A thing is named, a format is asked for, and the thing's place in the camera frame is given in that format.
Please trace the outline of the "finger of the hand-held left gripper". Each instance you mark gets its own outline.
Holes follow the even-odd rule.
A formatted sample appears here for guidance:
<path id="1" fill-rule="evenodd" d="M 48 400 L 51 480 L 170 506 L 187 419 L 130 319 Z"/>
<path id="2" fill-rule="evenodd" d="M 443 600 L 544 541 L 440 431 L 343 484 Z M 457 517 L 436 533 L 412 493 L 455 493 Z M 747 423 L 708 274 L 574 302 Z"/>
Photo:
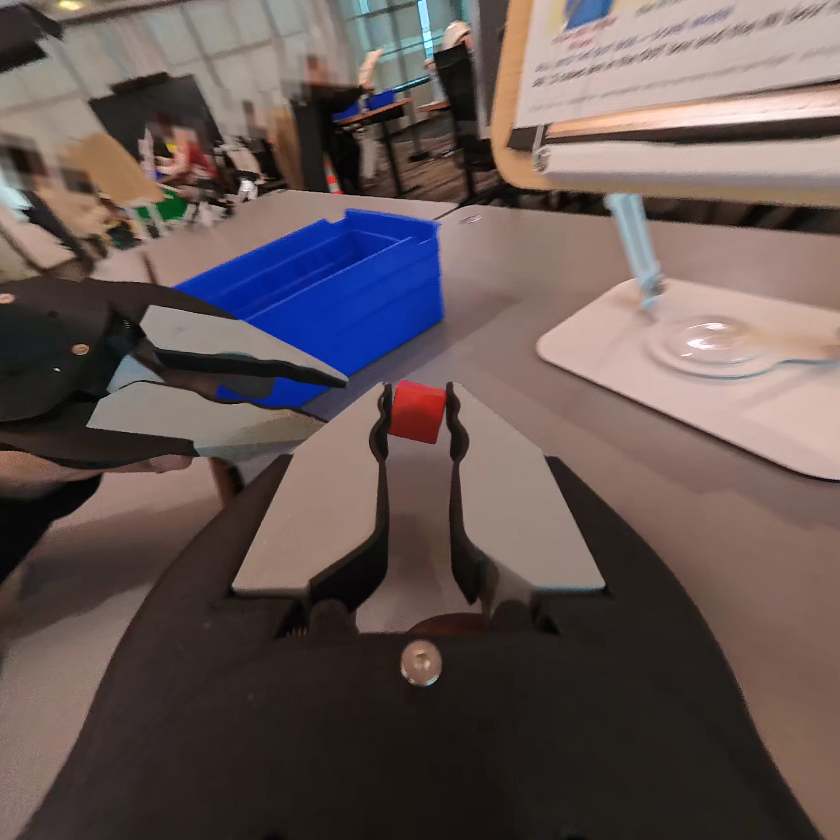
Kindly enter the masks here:
<path id="1" fill-rule="evenodd" d="M 267 397 L 276 380 L 344 388 L 348 377 L 329 364 L 245 321 L 160 306 L 140 321 L 143 337 L 107 387 L 137 382 L 214 397 L 221 386 L 241 397 Z"/>
<path id="2" fill-rule="evenodd" d="M 221 459 L 286 452 L 325 424 L 296 408 L 217 402 L 151 381 L 135 381 L 107 395 L 87 421 L 87 427 L 101 431 L 178 438 L 200 456 Z"/>

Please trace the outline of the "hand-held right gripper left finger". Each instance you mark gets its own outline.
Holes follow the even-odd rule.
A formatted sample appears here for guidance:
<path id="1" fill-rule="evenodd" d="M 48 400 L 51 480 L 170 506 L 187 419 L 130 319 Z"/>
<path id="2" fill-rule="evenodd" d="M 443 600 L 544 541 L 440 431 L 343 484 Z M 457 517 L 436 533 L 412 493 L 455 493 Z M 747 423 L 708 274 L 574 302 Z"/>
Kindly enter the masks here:
<path id="1" fill-rule="evenodd" d="M 358 610 L 387 572 L 392 387 L 379 383 L 291 457 L 232 582 L 243 599 Z"/>

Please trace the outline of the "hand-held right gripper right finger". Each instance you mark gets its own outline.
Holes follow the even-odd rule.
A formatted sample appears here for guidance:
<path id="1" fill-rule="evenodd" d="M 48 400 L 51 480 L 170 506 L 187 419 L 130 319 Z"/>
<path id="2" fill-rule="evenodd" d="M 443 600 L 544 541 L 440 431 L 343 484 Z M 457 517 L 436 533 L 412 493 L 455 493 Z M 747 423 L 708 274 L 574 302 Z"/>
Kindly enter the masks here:
<path id="1" fill-rule="evenodd" d="M 489 618 L 504 602 L 591 595 L 606 582 L 541 448 L 447 384 L 453 576 Z"/>

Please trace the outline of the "red cube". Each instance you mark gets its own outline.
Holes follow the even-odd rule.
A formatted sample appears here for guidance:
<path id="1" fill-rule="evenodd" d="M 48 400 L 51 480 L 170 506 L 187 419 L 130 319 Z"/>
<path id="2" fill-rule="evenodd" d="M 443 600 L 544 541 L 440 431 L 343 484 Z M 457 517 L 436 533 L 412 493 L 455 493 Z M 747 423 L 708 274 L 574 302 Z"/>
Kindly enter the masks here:
<path id="1" fill-rule="evenodd" d="M 445 389 L 402 380 L 396 384 L 388 434 L 435 445 L 447 405 Z"/>

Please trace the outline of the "blue plastic bin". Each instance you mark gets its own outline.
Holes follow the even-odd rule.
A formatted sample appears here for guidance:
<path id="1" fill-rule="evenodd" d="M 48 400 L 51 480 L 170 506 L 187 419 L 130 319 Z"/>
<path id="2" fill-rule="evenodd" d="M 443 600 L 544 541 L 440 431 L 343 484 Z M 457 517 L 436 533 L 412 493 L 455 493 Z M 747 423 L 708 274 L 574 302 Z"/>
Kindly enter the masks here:
<path id="1" fill-rule="evenodd" d="M 352 375 L 444 319 L 438 227 L 349 209 L 175 287 Z"/>

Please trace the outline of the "person's left forearm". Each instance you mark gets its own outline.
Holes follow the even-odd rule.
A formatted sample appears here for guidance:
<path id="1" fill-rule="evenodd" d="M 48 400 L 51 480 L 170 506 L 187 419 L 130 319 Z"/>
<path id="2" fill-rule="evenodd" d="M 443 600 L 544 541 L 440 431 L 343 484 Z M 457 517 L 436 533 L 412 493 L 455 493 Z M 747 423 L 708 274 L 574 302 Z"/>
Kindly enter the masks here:
<path id="1" fill-rule="evenodd" d="M 1 583 L 25 560 L 53 522 L 69 516 L 99 489 L 101 477 L 1 499 Z"/>

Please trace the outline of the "person's left hand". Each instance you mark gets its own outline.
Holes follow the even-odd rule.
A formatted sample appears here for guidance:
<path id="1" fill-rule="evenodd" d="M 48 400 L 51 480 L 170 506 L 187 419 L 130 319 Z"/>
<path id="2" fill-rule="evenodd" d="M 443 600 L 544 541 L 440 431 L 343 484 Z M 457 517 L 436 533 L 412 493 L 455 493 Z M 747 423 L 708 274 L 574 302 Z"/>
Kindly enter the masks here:
<path id="1" fill-rule="evenodd" d="M 107 474 L 159 475 L 188 468 L 192 457 L 165 455 L 107 469 L 75 469 L 13 450 L 1 453 L 1 498 L 4 501 L 35 501 L 64 486 Z"/>

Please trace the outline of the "green bin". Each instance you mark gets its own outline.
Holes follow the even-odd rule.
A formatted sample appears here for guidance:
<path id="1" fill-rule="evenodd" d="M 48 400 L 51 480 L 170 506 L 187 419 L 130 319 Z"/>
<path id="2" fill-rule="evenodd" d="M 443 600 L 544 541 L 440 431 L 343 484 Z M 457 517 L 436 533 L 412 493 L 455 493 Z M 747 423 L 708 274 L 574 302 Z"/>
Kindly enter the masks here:
<path id="1" fill-rule="evenodd" d="M 126 209 L 134 217 L 141 219 L 147 227 L 159 228 L 180 224 L 186 214 L 188 202 L 170 185 L 158 185 L 159 200 L 136 198 Z"/>

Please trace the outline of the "tan board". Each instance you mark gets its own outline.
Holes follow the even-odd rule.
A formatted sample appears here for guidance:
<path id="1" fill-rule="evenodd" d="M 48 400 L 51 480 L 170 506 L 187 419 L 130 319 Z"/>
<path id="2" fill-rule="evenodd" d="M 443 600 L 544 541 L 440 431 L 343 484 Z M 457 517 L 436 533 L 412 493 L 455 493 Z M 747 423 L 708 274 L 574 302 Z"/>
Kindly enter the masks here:
<path id="1" fill-rule="evenodd" d="M 158 204 L 165 200 L 162 189 L 140 164 L 111 135 L 90 133 L 63 147 L 69 163 L 79 167 L 100 193 L 120 207 Z"/>

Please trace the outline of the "black display panel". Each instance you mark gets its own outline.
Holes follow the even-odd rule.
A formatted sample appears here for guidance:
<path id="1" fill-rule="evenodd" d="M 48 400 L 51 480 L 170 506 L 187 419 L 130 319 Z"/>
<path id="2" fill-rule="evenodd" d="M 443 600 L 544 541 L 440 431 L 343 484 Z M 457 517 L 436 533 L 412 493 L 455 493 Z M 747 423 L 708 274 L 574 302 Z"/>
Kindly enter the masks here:
<path id="1" fill-rule="evenodd" d="M 140 142 L 150 132 L 153 143 L 174 140 L 176 130 L 190 135 L 188 144 L 210 154 L 223 140 L 213 114 L 191 75 L 167 72 L 135 77 L 111 85 L 110 93 L 87 101 L 105 132 L 138 162 Z"/>

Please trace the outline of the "wooden background table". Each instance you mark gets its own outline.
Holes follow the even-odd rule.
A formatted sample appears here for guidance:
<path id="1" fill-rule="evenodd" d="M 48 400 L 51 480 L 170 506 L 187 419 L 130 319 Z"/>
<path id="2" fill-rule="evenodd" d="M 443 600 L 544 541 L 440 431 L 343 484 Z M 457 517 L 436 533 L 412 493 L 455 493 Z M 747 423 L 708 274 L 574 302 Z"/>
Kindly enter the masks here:
<path id="1" fill-rule="evenodd" d="M 415 108 L 413 98 L 395 99 L 379 108 L 362 109 L 351 114 L 349 117 L 334 119 L 336 127 L 344 130 L 375 129 L 378 131 L 377 138 L 384 149 L 387 161 L 388 172 L 391 175 L 394 186 L 395 197 L 405 198 L 417 191 L 416 186 L 406 186 L 403 181 L 403 173 L 396 156 L 395 135 L 390 129 L 392 122 L 399 119 L 410 119 L 410 130 L 413 150 L 408 156 L 412 163 L 423 163 L 433 159 L 431 151 L 425 149 L 419 136 L 418 123 L 415 121 Z"/>

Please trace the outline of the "small blue bin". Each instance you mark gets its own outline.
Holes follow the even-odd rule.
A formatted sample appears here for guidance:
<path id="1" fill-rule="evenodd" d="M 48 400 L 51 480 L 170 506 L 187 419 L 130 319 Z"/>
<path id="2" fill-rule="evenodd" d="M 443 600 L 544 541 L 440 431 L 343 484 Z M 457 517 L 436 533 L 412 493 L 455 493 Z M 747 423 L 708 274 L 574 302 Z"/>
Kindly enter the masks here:
<path id="1" fill-rule="evenodd" d="M 396 105 L 394 90 L 376 93 L 372 96 L 354 101 L 348 108 L 332 115 L 332 121 L 337 124 L 350 124 L 368 119 L 384 109 Z"/>

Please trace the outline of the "black chair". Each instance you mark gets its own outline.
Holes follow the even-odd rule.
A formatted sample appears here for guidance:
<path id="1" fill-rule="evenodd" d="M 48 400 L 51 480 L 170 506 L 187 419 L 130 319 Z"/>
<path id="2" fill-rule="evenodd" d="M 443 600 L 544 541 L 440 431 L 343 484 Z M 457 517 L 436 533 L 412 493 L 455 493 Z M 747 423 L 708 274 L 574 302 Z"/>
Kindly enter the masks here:
<path id="1" fill-rule="evenodd" d="M 435 69 L 448 100 L 454 124 L 455 147 L 460 153 L 465 178 L 464 207 L 476 202 L 475 175 L 496 170 L 490 141 L 480 137 L 474 90 L 473 63 L 467 46 L 457 44 L 434 54 Z"/>

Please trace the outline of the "instruction sheet on stand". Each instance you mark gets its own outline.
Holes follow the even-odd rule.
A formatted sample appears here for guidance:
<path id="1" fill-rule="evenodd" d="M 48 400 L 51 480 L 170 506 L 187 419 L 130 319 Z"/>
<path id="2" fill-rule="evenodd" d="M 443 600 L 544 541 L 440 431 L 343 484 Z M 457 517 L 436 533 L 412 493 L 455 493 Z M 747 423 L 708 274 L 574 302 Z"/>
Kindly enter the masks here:
<path id="1" fill-rule="evenodd" d="M 515 186 L 603 193 L 627 279 L 538 341 L 552 366 L 803 476 L 838 481 L 838 302 L 803 253 L 714 245 L 668 276 L 642 195 L 838 207 L 838 80 L 516 129 L 534 2 L 511 2 L 490 119 Z M 812 298 L 806 295 L 811 292 Z"/>

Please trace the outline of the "printed instruction sheet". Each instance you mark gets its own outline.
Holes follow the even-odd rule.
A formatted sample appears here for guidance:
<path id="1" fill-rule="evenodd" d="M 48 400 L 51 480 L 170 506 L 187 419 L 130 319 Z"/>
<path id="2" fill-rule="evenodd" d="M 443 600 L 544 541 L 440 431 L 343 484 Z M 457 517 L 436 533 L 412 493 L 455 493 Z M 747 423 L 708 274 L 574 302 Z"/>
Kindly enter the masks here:
<path id="1" fill-rule="evenodd" d="M 836 81 L 838 1 L 534 2 L 516 129 Z"/>

